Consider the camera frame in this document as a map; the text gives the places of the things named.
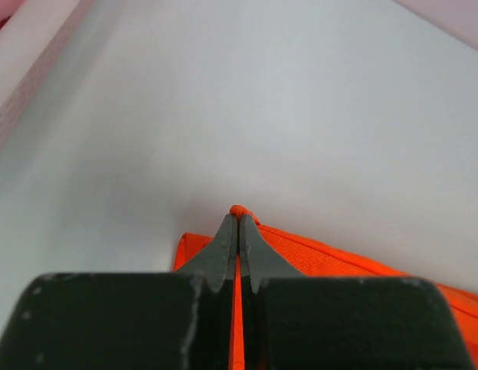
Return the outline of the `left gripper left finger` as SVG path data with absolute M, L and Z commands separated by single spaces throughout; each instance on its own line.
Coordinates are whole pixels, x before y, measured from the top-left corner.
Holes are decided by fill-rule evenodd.
M 0 369 L 226 369 L 237 220 L 170 273 L 51 273 L 20 296 Z

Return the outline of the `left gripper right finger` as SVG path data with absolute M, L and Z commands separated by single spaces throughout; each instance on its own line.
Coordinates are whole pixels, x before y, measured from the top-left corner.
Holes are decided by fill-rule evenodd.
M 415 277 L 309 277 L 239 222 L 248 369 L 471 369 L 438 288 Z

